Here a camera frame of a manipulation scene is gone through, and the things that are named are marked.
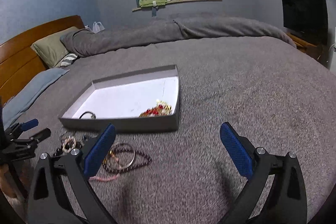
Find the wooden tv stand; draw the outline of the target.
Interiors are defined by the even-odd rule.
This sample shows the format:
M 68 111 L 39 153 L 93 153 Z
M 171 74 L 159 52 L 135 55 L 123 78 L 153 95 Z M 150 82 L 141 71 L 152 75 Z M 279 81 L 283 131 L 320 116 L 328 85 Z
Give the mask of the wooden tv stand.
M 293 40 L 293 42 L 295 43 L 299 51 L 305 53 L 306 55 L 309 55 L 310 57 L 312 57 L 313 59 L 317 61 L 320 59 L 322 55 L 322 51 L 323 51 L 322 44 L 314 45 L 314 44 L 306 42 L 305 40 L 289 32 L 287 32 L 286 34 Z

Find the red gold jewelry piece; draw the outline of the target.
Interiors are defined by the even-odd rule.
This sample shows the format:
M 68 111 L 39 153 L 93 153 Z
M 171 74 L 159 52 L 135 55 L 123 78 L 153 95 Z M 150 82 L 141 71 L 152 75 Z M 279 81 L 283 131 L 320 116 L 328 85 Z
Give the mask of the red gold jewelry piece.
M 156 106 L 151 109 L 147 109 L 145 112 L 141 113 L 139 117 L 168 116 L 170 114 L 171 105 L 163 101 L 158 101 Z

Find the white plastic bag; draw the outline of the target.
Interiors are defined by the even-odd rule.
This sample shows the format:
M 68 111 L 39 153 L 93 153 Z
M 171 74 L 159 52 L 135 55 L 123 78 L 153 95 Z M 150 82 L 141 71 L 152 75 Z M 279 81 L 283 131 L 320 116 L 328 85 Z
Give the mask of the white plastic bag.
M 90 32 L 93 32 L 94 34 L 99 33 L 103 30 L 105 30 L 105 27 L 101 22 L 94 22 L 92 27 L 90 26 L 85 26 L 85 29 L 89 30 Z

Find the green cloth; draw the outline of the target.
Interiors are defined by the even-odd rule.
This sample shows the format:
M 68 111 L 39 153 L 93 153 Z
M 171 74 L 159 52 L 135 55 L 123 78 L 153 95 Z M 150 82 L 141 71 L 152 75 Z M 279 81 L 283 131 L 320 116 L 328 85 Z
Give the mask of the green cloth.
M 167 0 L 139 0 L 138 1 L 140 8 L 165 6 L 166 3 L 167 3 Z

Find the black television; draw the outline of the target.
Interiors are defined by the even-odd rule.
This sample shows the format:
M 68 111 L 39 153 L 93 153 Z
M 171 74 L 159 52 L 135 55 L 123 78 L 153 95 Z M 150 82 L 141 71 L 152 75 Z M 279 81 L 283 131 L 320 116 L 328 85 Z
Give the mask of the black television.
M 297 32 L 311 44 L 327 44 L 326 0 L 282 0 L 284 27 Z

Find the striped grey white pillow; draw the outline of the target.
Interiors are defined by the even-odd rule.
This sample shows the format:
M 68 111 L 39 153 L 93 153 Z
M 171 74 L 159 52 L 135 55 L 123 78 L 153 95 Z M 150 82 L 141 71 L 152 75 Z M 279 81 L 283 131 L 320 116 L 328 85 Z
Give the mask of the striped grey white pillow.
M 61 68 L 72 65 L 78 58 L 78 55 L 76 55 L 75 53 L 69 53 L 59 61 L 57 67 Z

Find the rolled grey duvet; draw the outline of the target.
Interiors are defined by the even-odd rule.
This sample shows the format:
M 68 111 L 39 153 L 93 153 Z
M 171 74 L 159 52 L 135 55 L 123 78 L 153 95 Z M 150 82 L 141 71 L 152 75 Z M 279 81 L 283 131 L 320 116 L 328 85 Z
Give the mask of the rolled grey duvet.
M 121 48 L 178 40 L 226 37 L 271 37 L 296 47 L 279 28 L 254 19 L 210 14 L 154 20 L 142 27 L 93 33 L 86 28 L 61 36 L 65 48 L 79 57 L 116 51 Z

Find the wooden headboard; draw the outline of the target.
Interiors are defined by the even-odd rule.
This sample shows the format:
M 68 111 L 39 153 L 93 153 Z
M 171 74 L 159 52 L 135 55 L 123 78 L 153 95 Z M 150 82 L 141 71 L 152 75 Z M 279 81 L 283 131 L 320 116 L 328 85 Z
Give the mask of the wooden headboard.
M 16 96 L 38 73 L 48 69 L 44 61 L 31 49 L 31 45 L 70 27 L 83 28 L 81 17 L 67 16 L 41 24 L 1 44 L 0 85 L 3 103 Z

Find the green pillow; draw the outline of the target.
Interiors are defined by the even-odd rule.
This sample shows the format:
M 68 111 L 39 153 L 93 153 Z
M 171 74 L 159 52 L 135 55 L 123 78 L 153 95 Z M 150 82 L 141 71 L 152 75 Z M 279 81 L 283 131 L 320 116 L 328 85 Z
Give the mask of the green pillow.
M 31 49 L 43 60 L 49 68 L 57 68 L 59 61 L 65 57 L 68 52 L 60 38 L 70 32 L 76 32 L 79 29 L 70 27 L 66 30 L 56 32 L 45 38 L 39 39 L 31 45 Z

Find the grey cardboard tray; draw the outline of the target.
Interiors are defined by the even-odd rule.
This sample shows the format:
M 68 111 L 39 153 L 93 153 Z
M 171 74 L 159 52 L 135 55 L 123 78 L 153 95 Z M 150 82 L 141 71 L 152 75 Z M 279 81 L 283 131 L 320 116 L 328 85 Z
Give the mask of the grey cardboard tray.
M 168 116 L 139 117 L 158 101 L 171 105 Z M 176 131 L 179 75 L 176 65 L 105 77 L 86 85 L 59 114 L 67 129 L 100 131 L 111 123 L 118 133 Z

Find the wooden window shelf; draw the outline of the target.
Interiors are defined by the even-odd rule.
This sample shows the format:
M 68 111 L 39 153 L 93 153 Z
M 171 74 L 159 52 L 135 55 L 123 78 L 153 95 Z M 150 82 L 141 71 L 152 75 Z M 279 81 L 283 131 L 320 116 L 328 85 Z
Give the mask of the wooden window shelf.
M 223 0 L 173 0 L 173 1 L 167 2 L 164 6 L 177 5 L 177 4 L 183 4 L 183 3 L 193 3 L 193 2 L 222 2 L 222 1 Z M 147 8 L 152 8 L 152 7 L 139 7 L 139 8 L 132 9 L 132 12 L 141 11 Z

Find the dark small-bead bracelet gold charm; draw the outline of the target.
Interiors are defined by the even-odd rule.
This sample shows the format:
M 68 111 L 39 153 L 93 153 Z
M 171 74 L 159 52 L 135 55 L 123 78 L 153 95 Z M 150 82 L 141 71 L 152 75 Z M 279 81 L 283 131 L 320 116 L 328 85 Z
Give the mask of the dark small-bead bracelet gold charm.
M 128 153 L 131 155 L 130 162 L 122 164 L 119 154 Z M 148 166 L 152 162 L 149 155 L 139 150 L 132 148 L 111 148 L 105 159 L 102 162 L 102 166 L 106 172 L 110 174 L 122 174 L 132 170 L 136 170 L 145 166 Z

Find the blue sheet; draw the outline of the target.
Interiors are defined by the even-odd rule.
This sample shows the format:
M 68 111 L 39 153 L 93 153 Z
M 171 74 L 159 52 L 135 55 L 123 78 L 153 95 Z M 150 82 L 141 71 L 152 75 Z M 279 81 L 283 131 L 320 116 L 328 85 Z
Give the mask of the blue sheet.
M 69 70 L 52 68 L 37 74 L 2 110 L 3 126 L 8 129 L 35 100 Z

